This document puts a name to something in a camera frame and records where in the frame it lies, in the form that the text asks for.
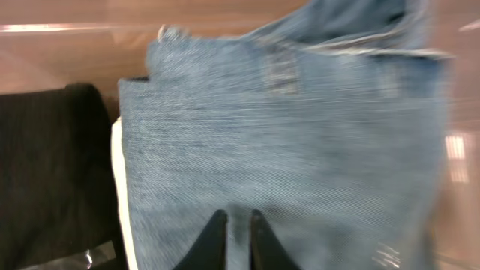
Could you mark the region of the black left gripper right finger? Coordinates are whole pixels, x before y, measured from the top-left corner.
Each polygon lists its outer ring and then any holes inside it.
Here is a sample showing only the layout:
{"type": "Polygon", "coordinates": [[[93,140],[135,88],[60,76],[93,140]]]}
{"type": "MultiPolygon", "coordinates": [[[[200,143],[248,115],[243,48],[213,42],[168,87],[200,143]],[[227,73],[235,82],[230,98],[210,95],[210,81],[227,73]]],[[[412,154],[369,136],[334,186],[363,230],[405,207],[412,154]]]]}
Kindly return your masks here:
{"type": "Polygon", "coordinates": [[[260,210],[250,219],[250,269],[300,270],[290,258],[260,210]]]}

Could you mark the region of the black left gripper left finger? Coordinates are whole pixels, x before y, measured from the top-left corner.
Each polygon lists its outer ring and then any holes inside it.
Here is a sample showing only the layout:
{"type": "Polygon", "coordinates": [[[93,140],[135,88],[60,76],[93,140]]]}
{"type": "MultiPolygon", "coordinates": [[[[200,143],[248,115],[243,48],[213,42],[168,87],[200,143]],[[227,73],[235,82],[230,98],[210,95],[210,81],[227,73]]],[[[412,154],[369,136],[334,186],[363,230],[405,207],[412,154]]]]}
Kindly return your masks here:
{"type": "Polygon", "coordinates": [[[173,270],[225,270],[227,213],[217,210],[173,270]]]}

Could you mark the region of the blue denim jeans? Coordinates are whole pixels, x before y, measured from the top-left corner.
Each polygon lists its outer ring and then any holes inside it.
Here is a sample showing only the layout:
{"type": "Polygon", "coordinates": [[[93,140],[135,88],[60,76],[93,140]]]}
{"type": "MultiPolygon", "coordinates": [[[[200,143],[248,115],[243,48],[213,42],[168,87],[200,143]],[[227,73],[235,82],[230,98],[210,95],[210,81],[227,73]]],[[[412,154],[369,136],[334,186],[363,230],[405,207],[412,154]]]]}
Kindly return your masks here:
{"type": "Polygon", "coordinates": [[[118,83],[139,269],[173,269],[221,216],[248,269],[265,217],[276,269],[434,269],[446,57],[426,1],[311,1],[241,37],[164,26],[118,83]]]}

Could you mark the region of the clear plastic storage bin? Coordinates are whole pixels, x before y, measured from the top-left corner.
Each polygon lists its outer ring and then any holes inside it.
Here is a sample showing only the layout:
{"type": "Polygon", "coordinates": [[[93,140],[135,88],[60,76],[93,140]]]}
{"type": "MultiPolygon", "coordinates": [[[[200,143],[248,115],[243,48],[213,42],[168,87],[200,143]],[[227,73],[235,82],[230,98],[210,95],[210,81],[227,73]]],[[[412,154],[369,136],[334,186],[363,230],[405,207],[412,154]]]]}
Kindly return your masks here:
{"type": "MultiPolygon", "coordinates": [[[[144,74],[162,25],[195,35],[241,35],[300,8],[301,0],[1,1],[1,91],[89,82],[118,116],[117,82],[144,74]]],[[[431,48],[453,55],[448,153],[434,219],[442,269],[479,267],[479,2],[428,2],[431,48]]]]}

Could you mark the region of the cream cloth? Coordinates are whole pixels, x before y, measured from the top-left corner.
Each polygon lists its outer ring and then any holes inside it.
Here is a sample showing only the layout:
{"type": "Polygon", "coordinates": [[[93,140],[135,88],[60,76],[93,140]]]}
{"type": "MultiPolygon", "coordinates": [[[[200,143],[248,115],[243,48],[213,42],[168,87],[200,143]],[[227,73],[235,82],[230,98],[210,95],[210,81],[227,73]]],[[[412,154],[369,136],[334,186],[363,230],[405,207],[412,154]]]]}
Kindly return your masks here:
{"type": "Polygon", "coordinates": [[[115,179],[115,188],[118,198],[118,217],[121,224],[121,233],[124,240],[124,250],[129,270],[137,270],[137,260],[134,250],[134,240],[131,231],[131,222],[128,208],[128,186],[125,170],[125,159],[122,150],[122,120],[120,117],[112,125],[111,133],[111,161],[115,179]]]}

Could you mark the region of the black garment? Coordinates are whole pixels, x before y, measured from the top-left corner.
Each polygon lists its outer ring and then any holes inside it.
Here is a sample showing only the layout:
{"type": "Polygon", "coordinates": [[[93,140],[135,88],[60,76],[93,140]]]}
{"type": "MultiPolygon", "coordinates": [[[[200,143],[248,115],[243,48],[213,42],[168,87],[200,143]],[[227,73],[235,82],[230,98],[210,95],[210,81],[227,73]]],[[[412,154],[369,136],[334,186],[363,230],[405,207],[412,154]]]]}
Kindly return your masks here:
{"type": "Polygon", "coordinates": [[[111,243],[123,259],[111,124],[91,84],[1,96],[1,267],[111,243]]]}

